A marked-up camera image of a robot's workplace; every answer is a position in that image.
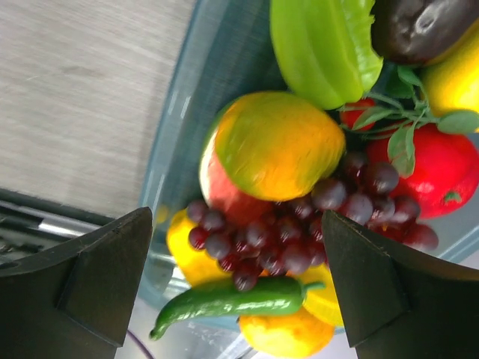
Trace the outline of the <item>orange green mango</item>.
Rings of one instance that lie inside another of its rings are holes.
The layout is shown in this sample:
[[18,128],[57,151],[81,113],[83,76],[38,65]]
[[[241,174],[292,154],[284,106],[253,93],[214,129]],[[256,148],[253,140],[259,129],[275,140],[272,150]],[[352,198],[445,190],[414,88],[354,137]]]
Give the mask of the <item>orange green mango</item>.
[[306,195],[335,171],[345,149],[339,125],[291,93],[246,94],[219,112],[216,156],[238,189],[261,200]]

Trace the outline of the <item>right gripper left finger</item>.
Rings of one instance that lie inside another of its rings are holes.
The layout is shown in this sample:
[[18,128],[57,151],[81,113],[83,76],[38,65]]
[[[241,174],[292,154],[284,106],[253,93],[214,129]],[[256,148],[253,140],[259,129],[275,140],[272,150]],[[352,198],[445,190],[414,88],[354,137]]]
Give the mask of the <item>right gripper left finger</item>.
[[1,266],[2,358],[113,358],[153,231],[149,208]]

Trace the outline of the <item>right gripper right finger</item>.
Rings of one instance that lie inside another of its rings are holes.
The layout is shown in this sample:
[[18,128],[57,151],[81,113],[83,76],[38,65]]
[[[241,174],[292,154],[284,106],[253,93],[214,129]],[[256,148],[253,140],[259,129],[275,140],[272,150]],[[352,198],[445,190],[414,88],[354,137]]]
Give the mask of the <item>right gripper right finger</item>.
[[322,230],[358,358],[477,358],[478,270],[432,257],[328,210]]

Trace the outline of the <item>purple grape bunch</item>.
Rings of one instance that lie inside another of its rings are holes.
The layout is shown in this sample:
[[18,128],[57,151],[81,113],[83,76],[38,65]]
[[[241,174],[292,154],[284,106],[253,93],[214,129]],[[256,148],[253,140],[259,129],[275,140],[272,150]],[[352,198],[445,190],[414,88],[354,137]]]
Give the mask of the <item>purple grape bunch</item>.
[[297,275],[326,263],[322,217],[327,209],[409,247],[437,248],[436,232],[417,222],[419,203],[392,195],[399,184],[391,164],[348,153],[338,174],[319,181],[304,197],[270,203],[233,188],[231,199],[191,202],[186,217],[195,226],[189,244],[213,259],[214,268],[231,274],[239,291],[252,289],[262,273]]

